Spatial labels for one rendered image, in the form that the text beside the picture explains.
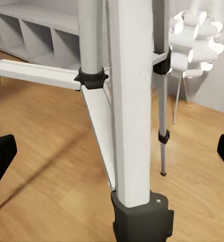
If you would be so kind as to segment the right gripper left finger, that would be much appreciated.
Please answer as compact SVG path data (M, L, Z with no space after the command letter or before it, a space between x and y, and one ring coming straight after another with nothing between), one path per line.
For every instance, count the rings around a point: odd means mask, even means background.
M0 137L0 180L17 154L15 138L12 134Z

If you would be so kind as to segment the camera tripod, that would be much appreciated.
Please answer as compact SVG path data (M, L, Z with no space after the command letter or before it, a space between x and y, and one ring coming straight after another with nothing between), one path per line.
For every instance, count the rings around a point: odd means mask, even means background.
M111 190L117 242L166 242L174 210L166 196L150 189L150 124L153 67L165 177L170 0L105 0L105 8L108 67L102 67L102 0L77 0L79 71L0 59L0 76L82 93Z

